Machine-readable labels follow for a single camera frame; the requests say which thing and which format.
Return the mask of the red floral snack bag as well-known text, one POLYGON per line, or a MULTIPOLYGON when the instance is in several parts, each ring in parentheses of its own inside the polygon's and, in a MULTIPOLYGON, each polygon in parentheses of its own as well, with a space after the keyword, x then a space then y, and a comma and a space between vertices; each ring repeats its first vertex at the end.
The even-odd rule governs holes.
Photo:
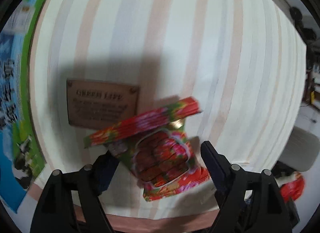
POLYGON ((187 97, 101 129, 84 145, 107 146, 142 184, 147 202, 178 195, 210 178, 184 130, 185 119, 200 111, 198 101, 187 97))

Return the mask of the brown label patch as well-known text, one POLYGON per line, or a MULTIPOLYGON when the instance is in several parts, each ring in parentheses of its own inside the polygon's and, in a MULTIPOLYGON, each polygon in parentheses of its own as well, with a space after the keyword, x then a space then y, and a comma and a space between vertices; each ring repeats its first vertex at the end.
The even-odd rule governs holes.
POLYGON ((100 130, 136 115, 136 85, 69 78, 66 88, 71 126, 100 130))

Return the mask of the cardboard box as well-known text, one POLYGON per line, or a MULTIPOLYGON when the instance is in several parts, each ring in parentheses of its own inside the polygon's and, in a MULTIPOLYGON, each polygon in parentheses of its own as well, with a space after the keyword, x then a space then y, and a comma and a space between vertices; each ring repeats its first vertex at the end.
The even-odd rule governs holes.
POLYGON ((1 200, 17 212, 46 161, 29 95, 30 49, 46 0, 23 0, 1 31, 1 200))

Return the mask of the grey plastic chair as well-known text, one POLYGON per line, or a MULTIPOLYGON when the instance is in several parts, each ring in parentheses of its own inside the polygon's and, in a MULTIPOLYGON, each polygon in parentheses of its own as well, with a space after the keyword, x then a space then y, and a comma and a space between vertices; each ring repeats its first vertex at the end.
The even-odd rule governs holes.
POLYGON ((294 127, 277 164, 298 172, 308 171, 319 155, 319 138, 306 130, 294 127))

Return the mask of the striped tablecloth with cat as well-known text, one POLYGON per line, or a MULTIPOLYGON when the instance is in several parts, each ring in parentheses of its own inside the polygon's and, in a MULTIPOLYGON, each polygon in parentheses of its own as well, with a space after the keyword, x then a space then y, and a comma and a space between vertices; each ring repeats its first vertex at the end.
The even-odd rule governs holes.
POLYGON ((272 168, 302 99, 306 46, 273 0, 46 0, 30 53, 33 123, 46 165, 77 171, 105 152, 70 126, 69 78, 140 88, 138 113, 193 96, 193 146, 208 140, 230 162, 272 168))

